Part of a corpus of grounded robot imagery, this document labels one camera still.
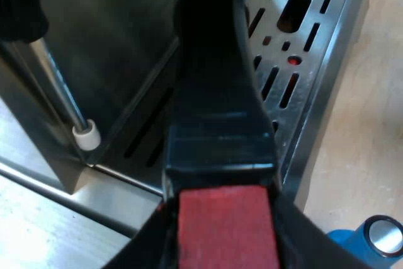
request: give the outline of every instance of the white plastic cap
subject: white plastic cap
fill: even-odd
[[[84,151],[92,151],[101,144],[101,135],[95,125],[95,122],[88,119],[89,130],[84,132],[77,132],[73,126],[73,136],[77,145]]]

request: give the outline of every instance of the oval hole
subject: oval hole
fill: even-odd
[[[301,26],[312,0],[288,0],[277,27],[285,33],[295,33]]]

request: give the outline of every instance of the stainless steel panel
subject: stainless steel panel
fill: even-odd
[[[0,176],[0,267],[98,269],[129,238]]]
[[[67,139],[68,130],[61,127],[62,121],[29,71],[2,45],[0,73],[0,162],[72,192],[83,165]]]
[[[49,129],[58,128],[49,125]],[[76,175],[76,168],[66,166],[66,161],[57,166],[75,177],[66,192],[59,175],[0,99],[0,174],[128,236],[141,228],[161,201],[157,195],[84,167],[80,162],[76,166]]]

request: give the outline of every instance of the black plastic part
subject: black plastic part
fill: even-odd
[[[371,268],[338,246],[283,195],[271,201],[271,211],[282,268]]]
[[[269,185],[273,129],[255,86],[244,0],[178,0],[181,49],[165,172],[184,188]]]
[[[47,30],[40,0],[0,0],[0,40],[29,43],[42,38]]]
[[[161,205],[104,269],[170,268],[176,262],[176,253],[170,251],[176,247],[176,224],[171,214],[171,206]]]
[[[316,228],[287,198],[279,193],[274,197],[270,190],[270,200],[282,269],[370,269]],[[104,269],[177,269],[175,209],[156,210]]]

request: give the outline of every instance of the metal rod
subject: metal rod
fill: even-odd
[[[84,132],[88,129],[87,120],[82,115],[76,101],[71,94],[69,87],[63,79],[63,75],[60,72],[57,64],[55,63],[52,54],[49,52],[45,40],[38,39],[30,43],[30,47],[39,60],[39,63],[45,72],[48,80],[52,84],[60,102],[69,115],[69,118],[78,132]]]

